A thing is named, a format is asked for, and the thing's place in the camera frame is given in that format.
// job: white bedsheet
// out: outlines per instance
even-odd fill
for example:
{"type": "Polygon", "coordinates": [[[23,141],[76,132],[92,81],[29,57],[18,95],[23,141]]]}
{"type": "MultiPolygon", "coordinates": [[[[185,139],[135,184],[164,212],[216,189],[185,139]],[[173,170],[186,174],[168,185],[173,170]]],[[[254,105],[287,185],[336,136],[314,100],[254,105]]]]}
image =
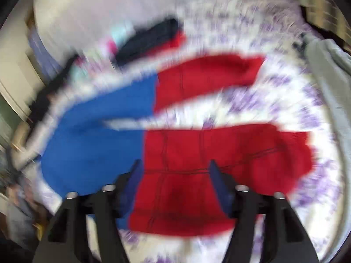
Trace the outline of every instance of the white bedsheet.
{"type": "MultiPolygon", "coordinates": [[[[294,0],[192,0],[176,7],[184,21],[187,44],[157,59],[142,59],[123,73],[108,70],[79,87],[59,93],[49,115],[30,139],[29,150],[42,153],[68,107],[113,90],[148,70],[177,63],[204,52],[263,53],[266,61],[250,88],[231,88],[167,109],[157,118],[138,123],[111,121],[113,128],[202,128],[272,122],[286,131],[310,132],[313,171],[290,195],[319,259],[334,239],[343,212],[343,175],[326,106],[306,62],[292,48],[303,31],[310,31],[294,0]]],[[[43,203],[55,212],[61,198],[40,177],[36,182],[43,203]]],[[[95,224],[88,219],[91,249],[98,254],[95,224]]],[[[231,231],[212,237],[178,238],[121,231],[131,263],[220,262],[231,231]]],[[[259,261],[262,221],[256,224],[252,262],[259,261]]]]}

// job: red and blue garment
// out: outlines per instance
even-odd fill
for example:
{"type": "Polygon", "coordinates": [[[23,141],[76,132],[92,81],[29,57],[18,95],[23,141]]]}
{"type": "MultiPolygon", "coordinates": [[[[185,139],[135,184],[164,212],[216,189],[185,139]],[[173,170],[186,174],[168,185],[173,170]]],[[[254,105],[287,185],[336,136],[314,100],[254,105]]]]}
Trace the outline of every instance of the red and blue garment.
{"type": "Polygon", "coordinates": [[[204,56],[77,104],[62,117],[41,162],[43,177],[64,197],[97,192],[143,160],[133,209],[118,227],[147,233],[198,236],[233,227],[208,174],[221,171],[260,194],[288,193],[312,169],[306,132],[272,124],[205,130],[113,130],[105,120],[140,119],[199,95],[254,83],[263,57],[204,56]]]}

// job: metal screw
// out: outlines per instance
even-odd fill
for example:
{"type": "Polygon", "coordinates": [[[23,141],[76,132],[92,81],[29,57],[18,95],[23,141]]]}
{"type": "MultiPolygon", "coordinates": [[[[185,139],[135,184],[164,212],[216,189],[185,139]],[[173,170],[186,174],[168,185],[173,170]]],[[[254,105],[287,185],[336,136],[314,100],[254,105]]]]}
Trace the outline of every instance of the metal screw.
{"type": "Polygon", "coordinates": [[[245,185],[236,185],[235,189],[239,192],[248,192],[249,191],[249,187],[245,186],[245,185]]]}
{"type": "Polygon", "coordinates": [[[108,184],[102,187],[103,192],[111,192],[114,189],[116,189],[116,186],[114,184],[108,184]]]}
{"type": "Polygon", "coordinates": [[[74,199],[78,196],[78,193],[77,192],[69,192],[67,193],[66,195],[66,199],[74,199]]]}
{"type": "Polygon", "coordinates": [[[273,195],[278,200],[285,199],[285,195],[282,192],[275,192],[273,195]]]}

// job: bed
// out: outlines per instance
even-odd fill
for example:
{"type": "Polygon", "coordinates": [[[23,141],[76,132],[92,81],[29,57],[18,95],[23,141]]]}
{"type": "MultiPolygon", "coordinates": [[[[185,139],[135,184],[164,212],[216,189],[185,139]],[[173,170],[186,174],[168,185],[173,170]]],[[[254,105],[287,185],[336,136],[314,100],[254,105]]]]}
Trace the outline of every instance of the bed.
{"type": "MultiPolygon", "coordinates": [[[[170,12],[184,22],[187,42],[178,50],[144,58],[122,71],[101,66],[85,80],[72,81],[61,90],[43,123],[29,139],[26,158],[42,153],[60,116],[74,103],[122,86],[148,71],[205,53],[263,53],[266,61],[250,88],[230,88],[171,107],[155,118],[108,123],[120,128],[214,128],[244,123],[272,122],[286,131],[310,132],[313,171],[301,178],[288,198],[301,219],[318,258],[335,254],[333,241],[344,207],[344,173],[328,109],[313,75],[292,47],[300,34],[312,32],[296,0],[187,0],[170,12]]],[[[36,168],[33,178],[39,198],[54,213],[61,198],[36,168]]],[[[257,221],[252,262],[258,262],[262,223],[257,221]]],[[[96,226],[87,218],[89,244],[98,257],[96,226]]],[[[211,237],[177,238],[121,230],[131,262],[220,262],[232,230],[211,237]]]]}

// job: red fabric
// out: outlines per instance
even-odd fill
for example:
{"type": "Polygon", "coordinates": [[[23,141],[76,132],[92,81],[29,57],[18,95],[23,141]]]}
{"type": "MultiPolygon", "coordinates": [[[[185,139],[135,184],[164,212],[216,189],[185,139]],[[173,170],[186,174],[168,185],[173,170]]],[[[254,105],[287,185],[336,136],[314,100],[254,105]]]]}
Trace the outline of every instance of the red fabric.
{"type": "Polygon", "coordinates": [[[221,171],[261,194],[288,193],[312,169],[306,132],[280,132],[271,124],[208,130],[150,130],[145,174],[129,224],[147,233],[198,236],[230,229],[208,174],[221,171]]]}
{"type": "Polygon", "coordinates": [[[154,111],[224,87],[250,86],[263,62],[262,56],[245,59],[222,54],[192,59],[163,70],[158,73],[154,111]]]}
{"type": "Polygon", "coordinates": [[[160,52],[180,47],[186,41],[186,35],[182,31],[178,31],[178,33],[172,38],[170,41],[166,42],[163,45],[157,46],[152,50],[149,50],[146,55],[147,56],[154,56],[159,54],[160,52]]]}

